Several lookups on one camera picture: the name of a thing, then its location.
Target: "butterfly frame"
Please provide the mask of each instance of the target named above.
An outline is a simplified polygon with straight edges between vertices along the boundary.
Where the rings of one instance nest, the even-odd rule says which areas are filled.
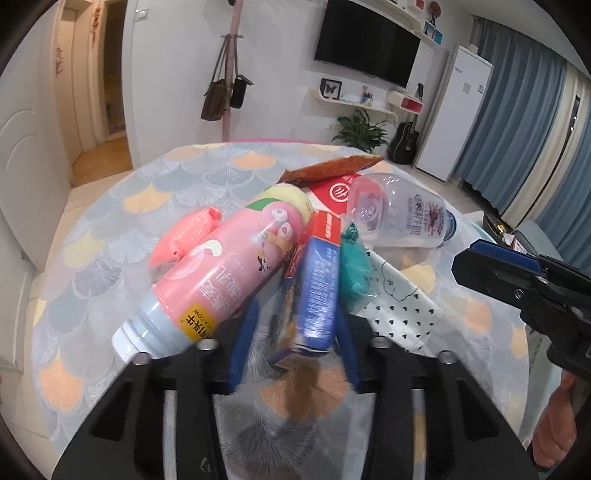
[[[338,100],[343,82],[331,79],[322,79],[320,82],[320,94],[324,98]]]

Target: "screw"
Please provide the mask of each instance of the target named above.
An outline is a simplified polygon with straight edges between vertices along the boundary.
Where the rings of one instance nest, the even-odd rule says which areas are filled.
[[[574,316],[576,316],[579,319],[584,319],[585,316],[583,315],[583,312],[581,312],[577,307],[571,307],[570,311],[574,313]]]
[[[442,350],[439,353],[439,356],[437,357],[437,359],[442,364],[447,364],[447,365],[452,365],[457,362],[456,354],[453,352],[450,352],[449,350]]]
[[[203,351],[215,350],[218,346],[217,340],[206,338],[197,342],[197,348]]]
[[[150,356],[149,353],[141,352],[141,353],[138,353],[135,357],[133,357],[131,359],[131,362],[134,365],[141,366],[141,365],[148,365],[150,360],[152,360],[152,357]]]
[[[371,346],[374,348],[390,348],[392,342],[386,337],[374,337],[371,339]]]

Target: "blue curtain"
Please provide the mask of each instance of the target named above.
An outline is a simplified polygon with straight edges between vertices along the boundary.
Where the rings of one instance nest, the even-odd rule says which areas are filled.
[[[548,137],[566,61],[532,38],[488,20],[483,21],[479,54],[494,69],[455,173],[502,214]]]
[[[591,274],[591,112],[569,169],[536,222],[566,263]]]

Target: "handbag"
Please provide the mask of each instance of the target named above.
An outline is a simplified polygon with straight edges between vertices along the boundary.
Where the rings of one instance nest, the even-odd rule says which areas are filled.
[[[205,101],[201,110],[201,119],[208,122],[216,122],[223,116],[226,103],[226,79],[222,79],[222,68],[228,60],[228,38],[224,38],[222,49],[217,57],[216,67],[213,71],[212,81],[205,93]]]
[[[230,106],[232,108],[241,108],[244,103],[244,96],[246,95],[246,87],[248,85],[253,85],[253,83],[244,75],[238,73],[238,47],[236,45],[236,40],[234,40],[234,68],[236,70],[236,79],[234,80]]]

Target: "table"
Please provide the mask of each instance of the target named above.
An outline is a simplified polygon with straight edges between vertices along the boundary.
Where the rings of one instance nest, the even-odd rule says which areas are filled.
[[[354,153],[358,150],[348,147],[280,142],[181,147],[135,171],[88,208],[49,269],[33,331],[35,386],[59,452],[123,367],[111,336],[151,287],[146,267],[159,238],[200,206],[215,205],[226,219],[285,169]],[[416,181],[386,162],[371,170]],[[458,229],[442,248],[377,252],[444,310],[453,327],[437,332],[442,344],[459,355],[517,431],[528,384],[524,325],[513,307],[455,283],[453,257],[478,233],[450,209]],[[255,334],[237,394],[216,399],[228,474],[358,479],[373,396],[355,395],[340,359],[331,355],[308,380],[290,373],[277,377],[261,353],[268,345],[265,328]],[[302,389],[307,400],[290,407],[290,395]],[[167,418],[174,418],[174,405]],[[165,436],[174,438],[170,429]],[[170,455],[166,463],[167,477],[173,478]]]

